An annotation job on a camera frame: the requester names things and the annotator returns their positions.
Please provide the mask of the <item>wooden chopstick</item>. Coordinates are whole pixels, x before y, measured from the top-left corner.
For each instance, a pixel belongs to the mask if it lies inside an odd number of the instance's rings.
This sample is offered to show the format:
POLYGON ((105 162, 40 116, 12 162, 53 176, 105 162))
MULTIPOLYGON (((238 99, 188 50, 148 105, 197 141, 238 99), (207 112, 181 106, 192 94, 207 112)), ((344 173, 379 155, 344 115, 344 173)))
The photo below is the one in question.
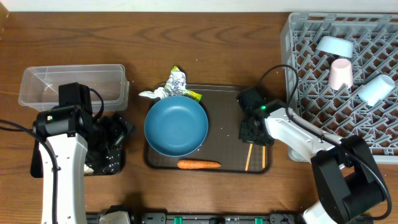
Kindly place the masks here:
POLYGON ((267 162, 267 147, 263 146, 262 147, 262 168, 265 169, 266 168, 266 162, 267 162))
POLYGON ((253 143, 250 143, 249 149, 248 149, 248 155, 247 155, 247 159, 246 159, 246 165, 245 165, 245 171, 246 172, 249 170, 249 164, 250 164, 250 160, 251 160, 252 148, 253 148, 253 143))

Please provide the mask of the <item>white pink cup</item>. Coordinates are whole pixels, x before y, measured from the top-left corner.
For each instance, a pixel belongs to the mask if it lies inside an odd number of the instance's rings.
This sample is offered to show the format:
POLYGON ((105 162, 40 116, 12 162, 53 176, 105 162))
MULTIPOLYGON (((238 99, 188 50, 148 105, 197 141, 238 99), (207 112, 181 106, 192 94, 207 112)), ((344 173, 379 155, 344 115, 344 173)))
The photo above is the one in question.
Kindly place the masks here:
POLYGON ((328 84, 333 90, 339 90, 342 86, 347 89, 353 85, 353 68, 348 59, 339 58, 332 62, 328 84))

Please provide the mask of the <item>light blue small bowl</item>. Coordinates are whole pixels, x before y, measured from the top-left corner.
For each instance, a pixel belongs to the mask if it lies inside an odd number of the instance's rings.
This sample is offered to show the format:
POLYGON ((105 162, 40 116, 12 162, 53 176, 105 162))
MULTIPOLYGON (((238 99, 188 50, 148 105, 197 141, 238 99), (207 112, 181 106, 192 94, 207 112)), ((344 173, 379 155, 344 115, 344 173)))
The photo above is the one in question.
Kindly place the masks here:
POLYGON ((346 58, 353 56, 353 48, 352 42, 331 36, 322 37, 316 47, 317 50, 346 58))

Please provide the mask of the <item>light blue cup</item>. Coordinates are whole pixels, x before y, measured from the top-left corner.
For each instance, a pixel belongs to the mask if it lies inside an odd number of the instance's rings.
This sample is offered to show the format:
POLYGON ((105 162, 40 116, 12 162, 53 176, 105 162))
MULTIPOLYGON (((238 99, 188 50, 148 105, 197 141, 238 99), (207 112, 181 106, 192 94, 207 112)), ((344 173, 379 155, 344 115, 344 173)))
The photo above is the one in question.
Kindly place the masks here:
POLYGON ((381 74, 373 78, 358 93, 359 98, 369 106, 374 106, 378 101, 383 100, 396 87, 392 78, 381 74))

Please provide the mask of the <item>dark blue plate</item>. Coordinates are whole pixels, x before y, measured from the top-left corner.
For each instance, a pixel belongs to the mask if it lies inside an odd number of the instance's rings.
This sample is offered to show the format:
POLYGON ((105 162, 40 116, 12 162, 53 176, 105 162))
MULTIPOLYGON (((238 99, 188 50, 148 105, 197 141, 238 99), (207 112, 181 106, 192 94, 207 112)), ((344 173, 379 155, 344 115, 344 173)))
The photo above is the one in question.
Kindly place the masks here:
POLYGON ((186 96, 171 96, 156 102, 144 122, 149 145, 169 157, 194 152, 205 141, 208 128, 205 109, 186 96))

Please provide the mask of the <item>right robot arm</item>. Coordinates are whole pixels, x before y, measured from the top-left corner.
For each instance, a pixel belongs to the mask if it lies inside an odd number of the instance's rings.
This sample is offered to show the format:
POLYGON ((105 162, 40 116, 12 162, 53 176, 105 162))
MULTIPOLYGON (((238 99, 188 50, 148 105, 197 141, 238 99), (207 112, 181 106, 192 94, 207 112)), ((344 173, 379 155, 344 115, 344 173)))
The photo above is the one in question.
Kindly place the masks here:
POLYGON ((367 220, 365 212, 387 203, 383 220, 392 212, 392 200, 365 140, 328 134, 294 113, 279 100, 238 100, 246 117, 239 139, 273 145, 282 141, 311 163, 319 201, 304 214, 307 223, 351 223, 367 220))

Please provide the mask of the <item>white rice pile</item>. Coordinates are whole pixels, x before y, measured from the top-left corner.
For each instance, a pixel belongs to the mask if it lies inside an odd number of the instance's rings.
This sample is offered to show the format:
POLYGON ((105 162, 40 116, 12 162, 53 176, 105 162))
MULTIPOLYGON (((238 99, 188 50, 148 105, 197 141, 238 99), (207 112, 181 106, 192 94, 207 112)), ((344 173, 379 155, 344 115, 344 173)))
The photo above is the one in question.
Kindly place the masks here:
POLYGON ((119 149, 110 150, 107 154, 88 151, 83 167, 84 175, 114 175, 121 172, 122 155, 119 149))

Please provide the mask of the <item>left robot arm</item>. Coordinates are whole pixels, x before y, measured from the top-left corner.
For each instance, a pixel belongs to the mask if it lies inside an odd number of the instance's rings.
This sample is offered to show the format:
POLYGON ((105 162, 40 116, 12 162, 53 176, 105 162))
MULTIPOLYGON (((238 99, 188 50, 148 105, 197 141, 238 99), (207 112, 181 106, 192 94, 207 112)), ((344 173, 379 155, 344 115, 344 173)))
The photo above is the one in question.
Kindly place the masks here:
POLYGON ((39 113, 32 129, 1 120, 1 129, 27 133, 37 143, 43 173, 42 223, 134 223, 134 215, 118 206, 97 215, 86 212, 84 168, 92 127, 92 115, 77 105, 39 113))

